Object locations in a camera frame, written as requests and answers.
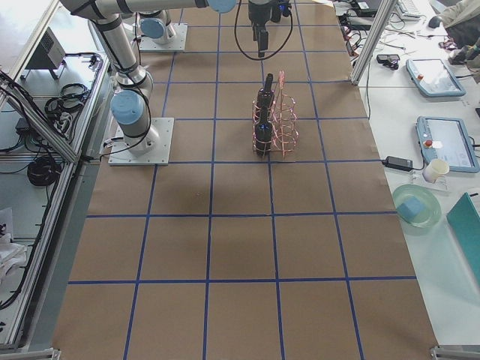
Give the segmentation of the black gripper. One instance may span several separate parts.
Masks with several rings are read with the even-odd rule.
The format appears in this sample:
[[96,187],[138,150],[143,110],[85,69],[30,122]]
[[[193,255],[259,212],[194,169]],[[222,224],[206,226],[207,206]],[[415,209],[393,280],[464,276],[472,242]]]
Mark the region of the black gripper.
[[248,18],[252,23],[253,40],[258,40],[258,56],[264,57],[269,48],[269,33],[267,30],[258,30],[258,25],[265,25],[268,21],[279,23],[281,9],[277,0],[251,0],[248,2]]

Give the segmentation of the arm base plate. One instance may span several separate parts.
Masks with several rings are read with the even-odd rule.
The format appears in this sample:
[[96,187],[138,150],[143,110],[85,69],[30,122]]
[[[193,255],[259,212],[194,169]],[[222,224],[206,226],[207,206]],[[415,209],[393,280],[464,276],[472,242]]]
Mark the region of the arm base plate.
[[146,19],[141,23],[142,32],[140,50],[149,53],[184,52],[188,25],[186,23],[170,23]]
[[117,126],[115,135],[121,137],[114,142],[110,152],[108,164],[111,166],[166,166],[170,160],[170,147],[173,137],[174,118],[153,118],[145,139],[140,141],[127,137],[120,126]]

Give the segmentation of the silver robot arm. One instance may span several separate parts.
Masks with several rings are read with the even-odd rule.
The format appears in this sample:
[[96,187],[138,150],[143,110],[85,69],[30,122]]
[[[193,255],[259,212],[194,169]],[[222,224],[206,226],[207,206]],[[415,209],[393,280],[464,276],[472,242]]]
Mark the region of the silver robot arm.
[[124,153],[135,159],[153,153],[161,140],[152,124],[149,98],[151,74],[140,64],[122,25],[122,15],[182,8],[207,8],[219,14],[233,9],[234,1],[63,1],[70,14],[87,19],[116,70],[120,92],[110,101],[110,111],[123,132]]
[[[266,59],[269,48],[269,22],[279,23],[290,17],[288,1],[249,1],[247,15],[257,45],[255,61]],[[139,53],[174,53],[185,50],[188,25],[173,22],[168,10],[135,13],[132,25],[133,40]]]

